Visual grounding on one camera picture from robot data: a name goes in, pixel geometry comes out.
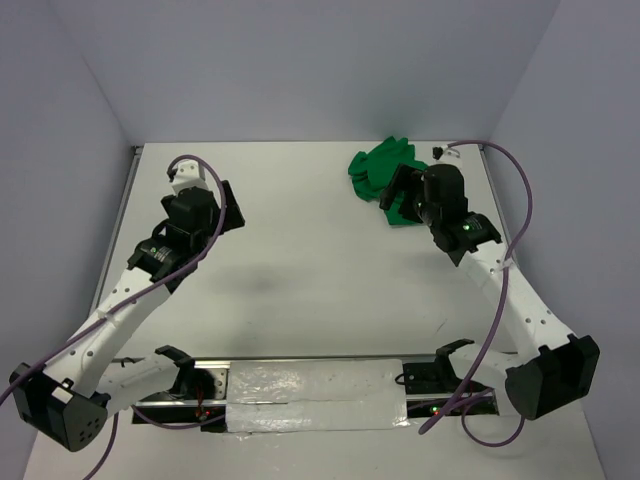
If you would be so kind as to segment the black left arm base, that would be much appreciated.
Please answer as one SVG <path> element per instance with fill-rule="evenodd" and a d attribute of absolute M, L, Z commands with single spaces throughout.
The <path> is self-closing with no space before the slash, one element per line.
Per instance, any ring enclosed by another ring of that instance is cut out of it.
<path fill-rule="evenodd" d="M 171 360 L 178 373 L 169 389 L 134 405 L 132 423 L 172 431 L 226 432 L 228 369 L 202 368 L 195 358 L 169 345 L 155 353 Z"/>

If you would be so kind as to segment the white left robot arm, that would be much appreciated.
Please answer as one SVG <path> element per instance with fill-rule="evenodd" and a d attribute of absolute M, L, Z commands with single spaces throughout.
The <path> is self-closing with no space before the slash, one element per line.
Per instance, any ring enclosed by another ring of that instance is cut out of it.
<path fill-rule="evenodd" d="M 115 359 L 141 324 L 197 269 L 213 242 L 245 220 L 228 181 L 215 198 L 202 181 L 175 188 L 167 214 L 139 242 L 107 298 L 62 347 L 21 363 L 8 393 L 19 417 L 71 452 L 89 445 L 106 421 L 161 392 L 205 392 L 206 381 L 184 351 L 161 346 L 139 358 Z"/>

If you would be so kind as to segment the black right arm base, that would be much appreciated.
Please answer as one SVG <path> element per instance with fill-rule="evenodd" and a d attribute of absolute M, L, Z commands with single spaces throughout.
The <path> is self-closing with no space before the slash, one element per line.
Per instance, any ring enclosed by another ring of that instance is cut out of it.
<path fill-rule="evenodd" d="M 441 407 L 462 383 L 479 351 L 478 344 L 463 339 L 433 354 L 402 356 L 402 367 L 395 375 L 395 382 L 404 388 L 408 418 L 427 420 L 439 416 Z M 461 401 L 479 394 L 483 396 L 478 402 L 467 404 L 470 415 L 514 413 L 504 391 L 505 369 L 510 360 L 508 354 L 488 350 L 461 394 Z"/>

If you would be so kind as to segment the green t-shirt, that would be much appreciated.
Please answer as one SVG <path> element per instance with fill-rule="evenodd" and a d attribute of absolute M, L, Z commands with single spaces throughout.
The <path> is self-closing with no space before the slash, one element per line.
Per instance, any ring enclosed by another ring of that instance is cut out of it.
<path fill-rule="evenodd" d="M 407 138 L 388 137 L 369 152 L 358 152 L 348 167 L 348 175 L 357 197 L 379 202 L 383 190 L 401 164 L 425 170 L 427 164 L 415 157 L 415 146 Z"/>

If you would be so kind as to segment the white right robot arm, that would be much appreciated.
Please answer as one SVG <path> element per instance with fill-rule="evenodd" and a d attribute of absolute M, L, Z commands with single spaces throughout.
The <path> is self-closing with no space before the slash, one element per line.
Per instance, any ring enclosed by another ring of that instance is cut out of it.
<path fill-rule="evenodd" d="M 440 348 L 455 375 L 503 391 L 515 412 L 536 420 L 585 397 L 600 349 L 550 312 L 488 217 L 470 210 L 461 171 L 451 164 L 425 170 L 401 164 L 380 196 L 380 207 L 401 202 L 400 214 L 428 226 L 435 245 L 495 306 L 515 345 L 512 354 L 461 340 Z"/>

